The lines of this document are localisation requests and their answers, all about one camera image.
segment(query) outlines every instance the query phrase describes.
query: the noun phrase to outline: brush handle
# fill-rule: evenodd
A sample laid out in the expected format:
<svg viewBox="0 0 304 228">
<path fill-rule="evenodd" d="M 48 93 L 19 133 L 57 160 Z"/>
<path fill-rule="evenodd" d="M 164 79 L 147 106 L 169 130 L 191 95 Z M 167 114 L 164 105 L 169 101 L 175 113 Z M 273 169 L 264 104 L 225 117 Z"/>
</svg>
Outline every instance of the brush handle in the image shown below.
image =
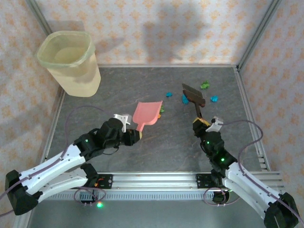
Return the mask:
<svg viewBox="0 0 304 228">
<path fill-rule="evenodd" d="M 142 131 L 143 131 L 143 127 L 144 127 L 144 124 L 143 124 L 143 123 L 142 123 L 142 124 L 139 124 L 139 125 L 137 125 L 136 130 L 139 131 L 139 132 L 142 132 Z"/>
<path fill-rule="evenodd" d="M 198 103 L 194 103 L 194 104 L 195 104 L 196 115 L 198 116 L 198 118 L 202 118 L 199 104 Z"/>
</svg>

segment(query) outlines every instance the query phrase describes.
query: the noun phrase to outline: green led light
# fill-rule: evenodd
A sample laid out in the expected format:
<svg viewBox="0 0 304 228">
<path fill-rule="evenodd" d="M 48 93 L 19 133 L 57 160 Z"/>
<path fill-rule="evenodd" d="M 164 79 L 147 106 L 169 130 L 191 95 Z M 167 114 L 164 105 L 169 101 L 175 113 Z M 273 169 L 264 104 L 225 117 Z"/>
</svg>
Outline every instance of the green led light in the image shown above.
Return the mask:
<svg viewBox="0 0 304 228">
<path fill-rule="evenodd" d="M 103 204 L 102 204 L 101 202 L 98 202 L 98 203 L 97 203 L 97 207 L 98 207 L 98 208 L 102 208 L 102 207 L 103 207 Z"/>
</svg>

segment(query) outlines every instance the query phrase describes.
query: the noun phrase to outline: wall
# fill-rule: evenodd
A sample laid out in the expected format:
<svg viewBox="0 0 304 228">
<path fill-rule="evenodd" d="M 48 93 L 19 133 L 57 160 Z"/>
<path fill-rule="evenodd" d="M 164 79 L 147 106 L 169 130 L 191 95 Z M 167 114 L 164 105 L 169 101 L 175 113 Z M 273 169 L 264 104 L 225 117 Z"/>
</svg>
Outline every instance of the wall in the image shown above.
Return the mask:
<svg viewBox="0 0 304 228">
<path fill-rule="evenodd" d="M 99 64 L 237 64 L 271 0 L 37 3 L 53 31 L 88 31 Z"/>
<path fill-rule="evenodd" d="M 40 161 L 51 121 L 58 84 L 34 54 L 45 34 L 24 0 L 0 4 L 0 192 L 5 175 L 26 170 Z M 7 197 L 0 214 L 11 210 Z M 15 215 L 1 218 L 12 227 Z"/>
<path fill-rule="evenodd" d="M 241 72 L 273 170 L 304 217 L 304 3 L 282 1 Z"/>
</svg>

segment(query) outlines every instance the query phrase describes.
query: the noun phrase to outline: gray table surface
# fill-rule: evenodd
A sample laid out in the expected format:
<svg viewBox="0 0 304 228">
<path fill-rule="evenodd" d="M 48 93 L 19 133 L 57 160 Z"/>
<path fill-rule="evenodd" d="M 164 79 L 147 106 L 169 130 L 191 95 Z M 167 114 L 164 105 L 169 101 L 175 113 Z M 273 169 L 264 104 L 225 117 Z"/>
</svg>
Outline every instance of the gray table surface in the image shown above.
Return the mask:
<svg viewBox="0 0 304 228">
<path fill-rule="evenodd" d="M 202 90 L 206 106 L 201 112 L 205 119 L 211 120 L 215 115 L 226 122 L 246 119 L 233 68 L 101 68 L 100 73 L 101 84 L 94 96 L 65 96 L 49 157 L 63 151 L 64 123 L 75 107 L 94 105 L 105 112 L 93 108 L 76 110 L 69 119 L 69 143 L 91 129 L 101 127 L 112 114 L 133 115 L 138 102 L 163 100 L 165 112 L 155 125 L 144 128 L 143 138 L 137 144 L 121 146 L 114 155 L 101 155 L 89 162 L 100 172 L 210 171 L 211 165 L 200 148 L 200 141 L 193 135 L 194 104 L 186 105 L 181 101 L 182 83 L 200 89 L 203 81 L 209 81 L 210 88 Z M 173 96 L 167 98 L 167 92 L 172 92 Z M 210 101 L 214 95 L 219 98 L 216 103 Z M 130 127 L 136 128 L 136 124 L 132 123 Z M 221 133 L 225 148 L 234 156 L 243 145 L 252 141 L 247 123 L 223 126 Z M 254 146 L 249 147 L 243 158 L 249 171 L 260 170 Z"/>
</svg>

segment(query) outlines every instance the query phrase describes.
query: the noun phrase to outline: yellow plastic bin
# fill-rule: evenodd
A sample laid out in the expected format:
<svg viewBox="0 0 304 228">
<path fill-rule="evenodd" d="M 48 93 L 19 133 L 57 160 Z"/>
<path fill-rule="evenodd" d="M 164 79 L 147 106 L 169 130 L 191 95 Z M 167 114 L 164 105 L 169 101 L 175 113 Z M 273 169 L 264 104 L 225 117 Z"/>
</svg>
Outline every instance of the yellow plastic bin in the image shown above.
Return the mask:
<svg viewBox="0 0 304 228">
<path fill-rule="evenodd" d="M 45 67 L 71 96 L 93 96 L 100 84 L 95 46 L 82 31 L 58 31 L 50 34 L 37 52 Z"/>
</svg>

